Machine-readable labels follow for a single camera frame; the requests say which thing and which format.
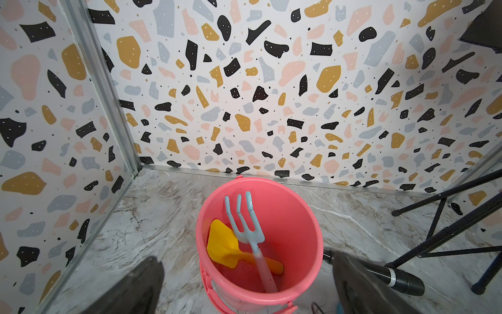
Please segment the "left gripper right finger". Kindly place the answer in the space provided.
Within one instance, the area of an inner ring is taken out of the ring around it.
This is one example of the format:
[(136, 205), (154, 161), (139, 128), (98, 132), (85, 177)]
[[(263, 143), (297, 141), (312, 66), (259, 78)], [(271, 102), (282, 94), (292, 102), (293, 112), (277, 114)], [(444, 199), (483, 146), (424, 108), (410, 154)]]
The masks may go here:
[(337, 313), (419, 313), (353, 256), (332, 251), (332, 272), (339, 297)]

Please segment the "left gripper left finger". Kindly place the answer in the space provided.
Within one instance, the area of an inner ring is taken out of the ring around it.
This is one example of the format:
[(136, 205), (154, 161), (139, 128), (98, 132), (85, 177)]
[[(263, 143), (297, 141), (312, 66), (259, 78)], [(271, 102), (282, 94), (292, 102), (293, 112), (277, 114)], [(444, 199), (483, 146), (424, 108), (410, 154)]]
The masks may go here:
[(164, 280), (163, 264), (149, 256), (84, 313), (155, 313)]

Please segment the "yellow shovel yellow handle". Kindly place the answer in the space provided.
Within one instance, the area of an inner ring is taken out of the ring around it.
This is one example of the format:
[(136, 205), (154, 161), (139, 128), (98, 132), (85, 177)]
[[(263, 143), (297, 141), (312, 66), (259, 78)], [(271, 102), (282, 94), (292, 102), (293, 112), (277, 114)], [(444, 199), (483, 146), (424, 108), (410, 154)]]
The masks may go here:
[(239, 261), (256, 264), (252, 253), (240, 250), (233, 230), (218, 219), (210, 225), (207, 253), (213, 262), (231, 269), (236, 268)]

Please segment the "light blue fork white handle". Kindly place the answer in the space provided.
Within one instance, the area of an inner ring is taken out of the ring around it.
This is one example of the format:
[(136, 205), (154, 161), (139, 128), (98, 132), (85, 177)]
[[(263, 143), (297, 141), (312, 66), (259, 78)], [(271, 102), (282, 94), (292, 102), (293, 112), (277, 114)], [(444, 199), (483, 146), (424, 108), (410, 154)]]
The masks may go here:
[(229, 196), (224, 197), (226, 214), (230, 220), (231, 227), (237, 239), (240, 242), (248, 243), (251, 246), (252, 254), (254, 255), (260, 279), (266, 293), (278, 293), (276, 282), (272, 276), (269, 266), (267, 265), (265, 257), (262, 255), (261, 250), (258, 246), (260, 243), (263, 243), (265, 241), (265, 235), (263, 233), (263, 230), (261, 229), (259, 220), (254, 210), (252, 195), (249, 191), (247, 191), (245, 193), (245, 197), (247, 202), (247, 210), (252, 220), (254, 231), (249, 229), (247, 222), (245, 221), (241, 213), (242, 196), (240, 194), (237, 195), (237, 215), (241, 220), (241, 224), (243, 225), (244, 231), (243, 232), (239, 231), (235, 219), (233, 218)]

